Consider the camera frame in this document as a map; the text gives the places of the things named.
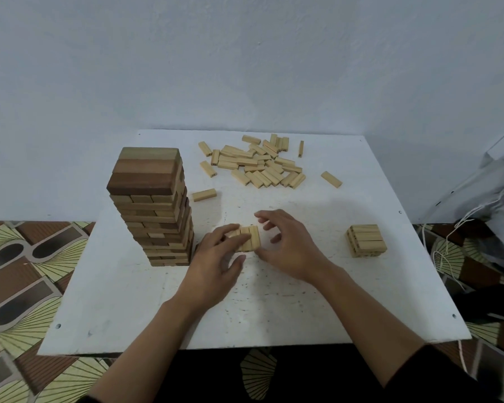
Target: hand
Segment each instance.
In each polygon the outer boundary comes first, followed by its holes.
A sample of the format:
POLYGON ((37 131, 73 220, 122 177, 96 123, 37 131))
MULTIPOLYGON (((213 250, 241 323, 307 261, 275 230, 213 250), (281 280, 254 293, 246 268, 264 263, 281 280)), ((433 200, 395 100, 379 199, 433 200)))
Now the hand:
POLYGON ((204 236, 177 289, 174 301, 190 308, 194 313, 203 314, 227 296, 237 281, 246 256, 237 257, 229 268, 227 263, 224 266, 223 259, 250 238, 249 234, 230 238, 225 236, 238 228, 236 223, 227 224, 204 236))
POLYGON ((319 273, 332 263, 318 249, 305 226, 281 209, 261 210, 254 215, 260 223, 267 222, 264 230, 280 229, 271 243, 281 243, 277 250, 259 248, 256 254, 291 277, 316 285, 319 273))

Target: table top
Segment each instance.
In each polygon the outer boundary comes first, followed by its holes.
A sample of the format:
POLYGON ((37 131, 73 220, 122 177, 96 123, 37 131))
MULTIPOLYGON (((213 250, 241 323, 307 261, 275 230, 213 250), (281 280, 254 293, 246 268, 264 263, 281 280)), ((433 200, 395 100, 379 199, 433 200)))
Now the table top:
MULTIPOLYGON (((269 140, 269 134, 249 133, 269 140)), ((140 130, 131 146, 177 147, 188 194, 215 188, 218 196, 191 202, 195 240, 226 223, 256 224, 256 210, 282 208, 302 221, 323 253, 389 311, 429 342, 470 338, 429 255, 363 136, 279 134, 290 138, 282 156, 306 179, 297 189, 242 186, 229 170, 213 178, 198 142, 247 148, 243 133, 140 130), (298 145, 304 140, 304 155, 298 145), (320 175, 343 181, 336 189, 320 175), (352 258, 344 233, 377 224, 388 246, 379 257, 352 258)), ((262 244, 276 232, 260 229, 262 244)), ((39 354, 122 352, 176 291, 187 267, 151 267, 108 199, 75 268, 39 354)), ((182 348, 227 348, 351 342, 327 301, 309 284, 276 271, 248 253, 235 287, 189 333, 182 348)))

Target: patterned floor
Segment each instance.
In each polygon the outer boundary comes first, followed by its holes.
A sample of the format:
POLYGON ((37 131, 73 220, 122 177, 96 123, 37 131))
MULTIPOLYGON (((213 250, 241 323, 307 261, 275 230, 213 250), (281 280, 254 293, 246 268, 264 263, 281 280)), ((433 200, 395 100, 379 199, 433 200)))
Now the patterned floor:
MULTIPOLYGON (((37 356, 93 227, 88 222, 0 221, 0 403, 74 402, 111 364, 91 357, 37 356)), ((422 226, 415 229, 421 232, 422 226)), ((450 236, 446 252, 445 237, 451 230, 451 225, 436 224, 427 225, 424 232, 427 249, 439 257, 438 270, 450 294, 462 292, 454 279, 469 291, 504 285, 504 275, 462 233, 450 236), (436 252, 447 255, 441 259, 436 252)), ((469 322, 468 327, 474 336, 463 341, 469 373, 504 398, 504 320, 469 322)), ((457 342, 437 348, 461 365, 457 342)), ((248 396, 262 400, 276 359, 266 349, 253 348, 240 366, 248 396), (250 378, 258 357, 269 362, 259 389, 257 380, 250 378)))

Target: forearm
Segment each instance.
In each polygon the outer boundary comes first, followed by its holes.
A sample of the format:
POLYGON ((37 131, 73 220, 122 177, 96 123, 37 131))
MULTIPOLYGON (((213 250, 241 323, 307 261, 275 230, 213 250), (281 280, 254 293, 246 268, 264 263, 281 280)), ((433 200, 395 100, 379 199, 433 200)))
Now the forearm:
POLYGON ((170 299, 90 389, 101 403, 151 403, 188 329, 200 314, 170 299))
POLYGON ((329 264, 319 271, 313 284, 332 306, 358 351, 385 386, 424 341, 343 269, 329 264))

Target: white wall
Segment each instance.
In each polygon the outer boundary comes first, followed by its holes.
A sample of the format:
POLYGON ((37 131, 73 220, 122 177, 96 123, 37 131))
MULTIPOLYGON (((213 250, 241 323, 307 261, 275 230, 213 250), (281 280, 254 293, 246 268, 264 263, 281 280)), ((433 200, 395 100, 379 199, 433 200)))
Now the white wall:
POLYGON ((151 127, 365 134, 416 222, 504 134, 504 0, 0 0, 0 219, 151 127))

